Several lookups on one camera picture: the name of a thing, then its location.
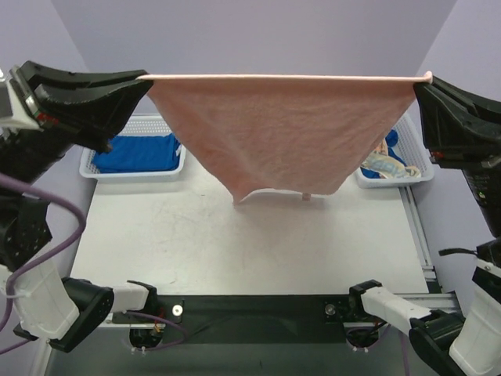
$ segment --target crumpled cloth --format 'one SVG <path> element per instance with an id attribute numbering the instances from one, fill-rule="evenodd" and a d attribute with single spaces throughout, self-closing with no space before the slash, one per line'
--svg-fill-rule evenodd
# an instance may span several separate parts
<path id="1" fill-rule="evenodd" d="M 92 163 L 102 174 L 172 171 L 179 166 L 180 143 L 168 136 L 116 136 L 109 153 L 96 153 Z"/>

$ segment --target cable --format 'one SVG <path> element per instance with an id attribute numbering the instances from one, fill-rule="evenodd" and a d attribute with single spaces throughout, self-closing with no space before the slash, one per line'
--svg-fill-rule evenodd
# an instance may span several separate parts
<path id="1" fill-rule="evenodd" d="M 405 340 L 405 335 L 399 331 L 398 336 L 400 337 L 400 345 L 402 346 L 402 358 L 404 360 L 404 371 L 405 376 L 411 376 L 410 365 L 409 365 L 409 352 L 407 350 L 407 341 Z"/>
<path id="2" fill-rule="evenodd" d="M 349 329 L 346 331 L 346 342 L 348 343 L 348 345 L 350 345 L 350 347 L 354 351 L 363 350 L 364 352 L 367 353 L 370 349 L 375 349 L 387 337 L 387 335 L 390 332 L 391 325 L 388 324 L 386 326 L 386 328 L 384 329 L 383 334 L 380 335 L 379 338 L 370 345 L 364 345 L 363 343 L 357 343 L 358 341 L 355 338 L 353 338 L 353 334 L 356 332 L 359 332 L 360 334 L 363 333 L 364 337 L 367 336 L 367 338 L 368 338 L 371 334 L 373 334 L 377 330 L 379 330 L 381 328 L 381 325 L 387 325 L 387 324 L 383 323 L 383 324 L 377 325 L 371 329 L 357 328 L 357 327 Z"/>
<path id="3" fill-rule="evenodd" d="M 27 271 L 33 269 L 36 266 L 39 266 L 43 262 L 49 260 L 50 258 L 54 257 L 55 255 L 59 254 L 61 251 L 65 250 L 68 248 L 70 245 L 72 245 L 79 237 L 80 235 L 84 232 L 85 229 L 85 215 L 84 213 L 77 208 L 74 204 L 69 202 L 68 200 L 56 196 L 55 194 L 45 192 L 44 190 L 40 190 L 38 188 L 35 188 L 31 186 L 30 184 L 21 182 L 17 179 L 11 178 L 10 176 L 7 176 L 5 174 L 0 173 L 0 186 L 12 190 L 17 193 L 28 193 L 31 196 L 35 196 L 38 198 L 41 198 L 43 200 L 50 201 L 52 204 L 56 204 L 62 208 L 65 208 L 66 210 L 72 212 L 75 217 L 77 217 L 78 220 L 78 227 L 77 229 L 63 242 L 60 244 L 56 245 L 53 249 L 50 251 L 46 252 L 44 255 L 36 258 L 35 260 L 31 262 L 27 262 L 23 266 L 21 266 L 18 270 L 16 270 L 14 273 L 10 275 L 9 278 L 7 278 L 7 281 L 5 283 L 5 295 L 7 296 L 12 296 L 15 295 L 14 291 L 14 285 L 16 283 L 16 279 L 19 278 L 21 275 L 26 273 Z M 13 300 L 11 298 L 7 298 L 7 302 L 5 304 L 5 311 L 3 314 L 2 321 L 0 321 L 0 332 L 3 331 L 7 323 L 9 322 L 10 315 L 13 311 Z M 10 348 L 3 349 L 0 351 L 0 354 L 7 353 L 8 351 L 17 349 L 21 345 L 24 345 L 26 342 L 20 342 L 18 343 L 17 347 L 11 346 Z"/>
<path id="4" fill-rule="evenodd" d="M 184 341 L 186 341 L 188 339 L 188 331 L 184 327 L 182 327 L 181 325 L 174 324 L 172 321 L 166 320 L 162 317 L 148 315 L 147 313 L 141 313 L 141 312 L 135 312 L 135 311 L 127 311 L 127 314 L 131 315 L 131 316 L 142 317 L 144 319 L 156 320 L 159 323 L 163 323 L 163 324 L 168 325 L 169 327 L 173 327 L 174 329 L 176 329 L 177 331 L 180 331 L 182 333 L 182 339 L 178 339 L 176 341 L 172 341 L 172 342 L 166 343 L 164 345 L 152 347 L 149 349 L 141 349 L 142 351 L 158 351 L 158 350 L 169 349 L 173 346 L 176 346 L 176 345 L 183 343 Z"/>
<path id="5" fill-rule="evenodd" d="M 24 341 L 17 342 L 15 345 L 12 345 L 10 347 L 7 347 L 5 349 L 0 350 L 0 355 L 6 354 L 9 351 L 13 351 L 13 350 L 15 350 L 23 345 L 26 345 L 28 342 L 31 342 L 31 341 L 29 339 L 25 339 Z"/>

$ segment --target towel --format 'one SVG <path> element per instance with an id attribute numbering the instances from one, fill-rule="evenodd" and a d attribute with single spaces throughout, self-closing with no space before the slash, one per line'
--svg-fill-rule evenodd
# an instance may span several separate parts
<path id="1" fill-rule="evenodd" d="M 116 136 L 109 153 L 96 153 L 92 163 L 101 173 L 171 171 L 179 166 L 180 143 L 168 136 Z"/>
<path id="2" fill-rule="evenodd" d="M 386 145 L 387 145 L 387 154 L 396 159 L 397 161 L 399 161 L 400 163 L 402 163 L 404 166 L 407 166 L 406 162 L 401 159 L 396 153 L 395 151 L 393 150 L 393 147 L 397 146 L 397 143 L 398 143 L 398 133 L 397 131 L 395 131 L 394 129 L 392 129 L 388 134 L 387 136 L 384 138 L 384 140 L 386 141 Z M 381 179 L 381 175 L 379 174 L 379 172 L 375 172 L 375 171 L 372 171 L 372 170 L 368 170 L 364 167 L 361 167 L 360 170 L 362 171 L 362 174 L 366 177 L 366 178 L 369 178 L 369 179 Z"/>
<path id="3" fill-rule="evenodd" d="M 233 195 L 332 194 L 391 130 L 417 78 L 146 75 L 181 143 Z"/>

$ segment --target robotic arm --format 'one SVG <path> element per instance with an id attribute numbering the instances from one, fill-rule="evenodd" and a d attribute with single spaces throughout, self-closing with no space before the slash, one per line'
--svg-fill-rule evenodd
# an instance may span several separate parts
<path id="1" fill-rule="evenodd" d="M 143 70 L 75 74 L 30 61 L 10 74 L 9 80 L 0 78 L 0 172 L 29 184 L 74 144 L 110 151 L 109 139 L 123 129 L 152 85 L 135 80 Z M 21 319 L 16 334 L 47 338 L 53 348 L 69 352 L 109 313 L 156 315 L 157 290 L 146 284 L 99 287 L 87 280 L 61 280 L 51 259 L 20 274 L 52 239 L 45 221 L 48 205 L 0 190 L 0 287 L 15 297 Z"/>
<path id="2" fill-rule="evenodd" d="M 501 374 L 501 103 L 434 78 L 415 84 L 424 143 L 432 161 L 463 171 L 495 240 L 450 253 L 478 257 L 475 296 L 466 320 L 393 295 L 376 281 L 350 291 L 353 304 L 407 334 L 418 356 L 440 375 Z"/>

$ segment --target black joint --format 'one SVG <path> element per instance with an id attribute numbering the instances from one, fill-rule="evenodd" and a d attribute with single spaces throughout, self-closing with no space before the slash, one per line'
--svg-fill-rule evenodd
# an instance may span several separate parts
<path id="1" fill-rule="evenodd" d="M 87 280 L 63 278 L 63 285 L 80 311 L 77 320 L 61 339 L 52 339 L 53 349 L 70 352 L 87 338 L 108 316 L 113 307 L 114 293 L 110 287 L 100 287 Z"/>
<path id="2" fill-rule="evenodd" d="M 376 280 L 368 280 L 366 282 L 362 282 L 361 284 L 357 284 L 355 286 L 350 287 L 350 306 L 357 313 L 364 313 L 365 310 L 362 304 L 362 295 L 366 293 L 367 290 L 375 287 L 382 287 L 381 282 Z"/>
<path id="3" fill-rule="evenodd" d="M 501 304 L 501 278 L 490 273 L 488 269 L 477 267 L 473 275 L 473 282 Z"/>
<path id="4" fill-rule="evenodd" d="M 108 151 L 108 140 L 124 128 L 153 85 L 151 80 L 136 79 L 146 74 L 144 70 L 74 73 L 27 61 L 10 73 L 25 111 L 43 129 L 98 153 Z"/>
<path id="5" fill-rule="evenodd" d="M 431 311 L 422 319 L 411 319 L 409 340 L 414 351 L 437 374 L 464 376 L 459 366 L 449 356 L 449 349 L 460 335 L 464 317 L 458 313 Z"/>
<path id="6" fill-rule="evenodd" d="M 501 268 L 501 237 L 479 245 L 477 247 L 477 256 L 479 259 L 490 262 L 498 268 Z"/>
<path id="7" fill-rule="evenodd" d="M 0 197 L 0 263 L 14 272 L 51 239 L 45 221 L 48 201 Z"/>
<path id="8" fill-rule="evenodd" d="M 127 282 L 130 284 L 137 284 L 139 286 L 143 286 L 146 290 L 148 290 L 148 297 L 146 298 L 144 307 L 143 309 L 137 312 L 157 316 L 160 309 L 160 303 L 158 302 L 157 288 L 149 284 L 144 284 L 143 282 L 138 282 L 136 280 L 128 280 Z"/>

